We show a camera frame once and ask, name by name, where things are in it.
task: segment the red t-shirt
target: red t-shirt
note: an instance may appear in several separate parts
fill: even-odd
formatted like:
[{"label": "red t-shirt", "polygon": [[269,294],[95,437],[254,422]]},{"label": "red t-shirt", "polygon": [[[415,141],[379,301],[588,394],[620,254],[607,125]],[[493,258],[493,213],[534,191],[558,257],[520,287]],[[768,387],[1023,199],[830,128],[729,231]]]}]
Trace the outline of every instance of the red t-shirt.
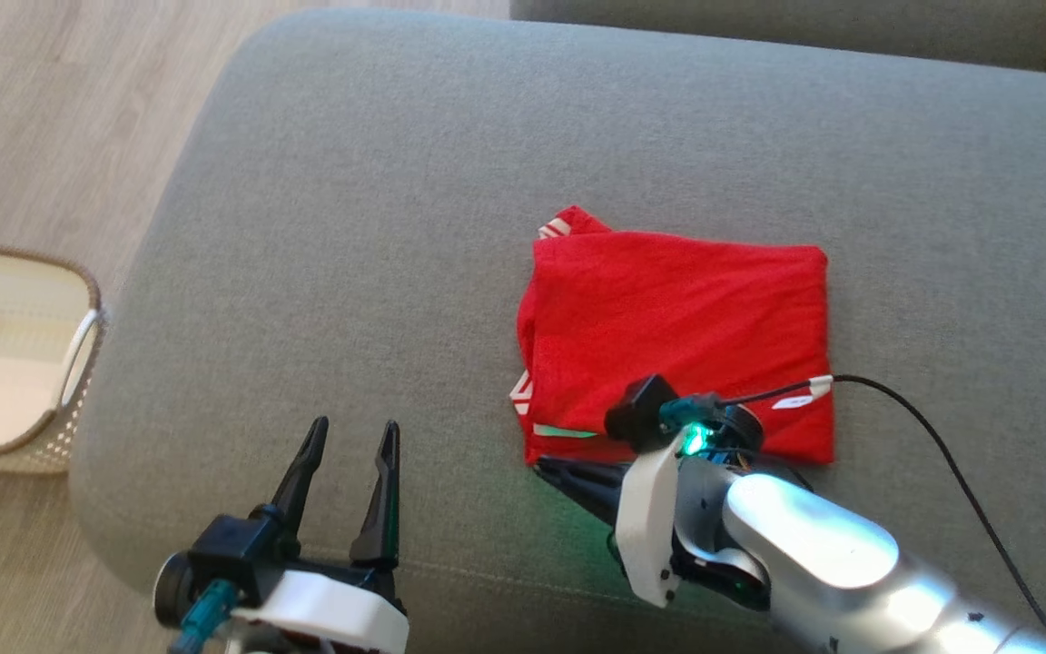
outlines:
[{"label": "red t-shirt", "polygon": [[[528,465],[544,454],[632,459],[627,444],[602,434],[602,419],[653,374],[681,396],[732,397],[829,373],[826,257],[813,245],[612,231],[569,207],[540,228],[533,253],[519,313],[526,373],[511,393]],[[765,451],[834,460],[831,397],[800,409],[773,402],[748,406]],[[552,433],[563,435],[544,435]]]}]

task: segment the white basket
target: white basket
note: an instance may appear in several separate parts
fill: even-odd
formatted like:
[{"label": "white basket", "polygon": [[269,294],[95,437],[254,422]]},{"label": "white basket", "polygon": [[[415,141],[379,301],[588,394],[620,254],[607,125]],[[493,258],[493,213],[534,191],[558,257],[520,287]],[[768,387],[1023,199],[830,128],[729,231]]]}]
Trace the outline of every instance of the white basket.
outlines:
[{"label": "white basket", "polygon": [[0,248],[0,471],[65,472],[103,338],[78,266]]}]

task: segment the white stripe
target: white stripe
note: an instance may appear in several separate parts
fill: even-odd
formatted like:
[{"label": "white stripe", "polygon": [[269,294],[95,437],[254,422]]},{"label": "white stripe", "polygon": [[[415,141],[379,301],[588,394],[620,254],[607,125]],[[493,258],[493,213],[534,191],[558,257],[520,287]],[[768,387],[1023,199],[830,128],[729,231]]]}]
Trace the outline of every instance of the white stripe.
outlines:
[{"label": "white stripe", "polygon": [[570,226],[570,224],[568,224],[568,221],[564,219],[556,218],[555,220],[552,220],[551,223],[548,223],[547,227],[551,227],[552,229],[559,231],[564,236],[572,235],[572,226]]},{"label": "white stripe", "polygon": [[516,399],[531,399],[531,374],[527,373],[526,369],[524,369],[523,376],[520,376],[520,380],[516,382],[509,397],[513,401],[516,401]]}]

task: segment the gray fabric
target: gray fabric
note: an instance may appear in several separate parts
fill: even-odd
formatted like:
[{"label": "gray fabric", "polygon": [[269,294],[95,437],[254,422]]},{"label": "gray fabric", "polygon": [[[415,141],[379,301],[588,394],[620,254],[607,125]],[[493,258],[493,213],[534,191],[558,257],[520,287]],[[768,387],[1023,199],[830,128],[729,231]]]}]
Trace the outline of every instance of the gray fabric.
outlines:
[{"label": "gray fabric", "polygon": [[[251,38],[192,130],[79,427],[100,558],[149,590],[319,413],[302,537],[344,555],[394,418],[412,651],[790,651],[695,588],[638,608],[606,529],[522,464],[515,311],[569,203],[824,248],[837,371],[937,422],[1046,604],[1046,74],[370,10]],[[1028,619],[926,434],[836,396],[819,490]]]},{"label": "gray fabric", "polygon": [[1046,70],[1046,0],[511,0],[511,17]]}]

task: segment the black cable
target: black cable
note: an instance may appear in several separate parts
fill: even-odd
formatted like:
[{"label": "black cable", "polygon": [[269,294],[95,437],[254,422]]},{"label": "black cable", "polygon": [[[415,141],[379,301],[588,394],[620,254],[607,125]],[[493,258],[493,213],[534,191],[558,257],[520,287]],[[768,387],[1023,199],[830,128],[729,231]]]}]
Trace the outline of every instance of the black cable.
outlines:
[{"label": "black cable", "polygon": [[364,576],[364,577],[361,578],[361,582],[357,583],[357,587],[358,588],[366,588],[366,585],[369,584],[369,580],[374,579],[374,571],[377,571],[377,570],[378,570],[378,568],[369,568],[369,571],[366,572],[366,576]]},{"label": "black cable", "polygon": [[810,380],[797,382],[796,384],[789,384],[788,386],[781,386],[779,389],[765,390],[764,393],[754,393],[751,396],[722,399],[721,406],[731,406],[734,404],[748,404],[750,402],[759,402],[763,401],[763,399],[783,396],[786,393],[792,393],[794,392],[794,390],[808,389],[808,388],[810,388]]},{"label": "black cable", "polygon": [[779,465],[781,468],[786,469],[790,475],[797,479],[797,483],[801,484],[801,488],[809,490],[809,492],[815,492],[814,487],[810,484],[809,480],[805,479],[804,475],[801,475],[788,460],[781,456],[775,456],[773,454],[767,454],[764,451],[750,450],[747,447],[706,447],[704,450],[698,451],[697,454],[689,456],[703,456],[709,457],[713,454],[744,454],[745,456],[751,458],[764,458],[766,460],[772,460],[773,464]]},{"label": "black cable", "polygon": [[1030,588],[1028,588],[1028,584],[1024,581],[1024,577],[1020,574],[1020,568],[1016,567],[1016,564],[1011,560],[1011,556],[1008,555],[1008,550],[1006,550],[1003,546],[1003,541],[1000,540],[1000,535],[995,533],[995,526],[992,526],[992,521],[987,520],[987,514],[983,513],[983,505],[980,505],[979,500],[975,499],[975,493],[972,492],[971,487],[967,484],[967,479],[962,476],[962,472],[959,472],[959,466],[955,464],[955,458],[951,455],[950,448],[947,447],[946,443],[942,443],[942,436],[934,430],[934,427],[931,425],[929,420],[926,419],[926,415],[923,415],[922,412],[914,409],[914,405],[910,404],[909,401],[906,401],[906,398],[895,392],[895,390],[888,388],[888,386],[885,386],[884,384],[880,384],[880,382],[869,380],[867,377],[834,376],[834,381],[854,382],[854,384],[861,384],[869,386],[869,388],[880,390],[880,392],[885,393],[885,396],[892,399],[892,401],[902,405],[904,409],[909,410],[910,414],[914,416],[914,420],[918,420],[918,425],[922,425],[923,428],[925,428],[926,433],[930,434],[931,438],[934,439],[934,444],[939,447],[939,451],[942,452],[942,458],[947,460],[947,465],[951,468],[951,473],[955,476],[955,480],[959,481],[959,489],[962,489],[962,493],[967,496],[967,501],[970,501],[971,508],[975,510],[975,516],[979,517],[979,522],[982,522],[983,529],[987,532],[987,537],[992,539],[992,543],[995,545],[995,550],[999,551],[1000,558],[1003,559],[1004,566],[1008,567],[1008,572],[1011,572],[1011,579],[1015,580],[1017,587],[1020,587],[1020,592],[1024,595],[1024,600],[1028,601],[1028,606],[1030,606],[1032,612],[1036,613],[1036,616],[1039,617],[1039,622],[1041,622],[1043,628],[1046,629],[1046,613],[1043,612],[1043,609],[1039,606],[1039,602],[1036,601],[1032,592],[1030,592]]}]

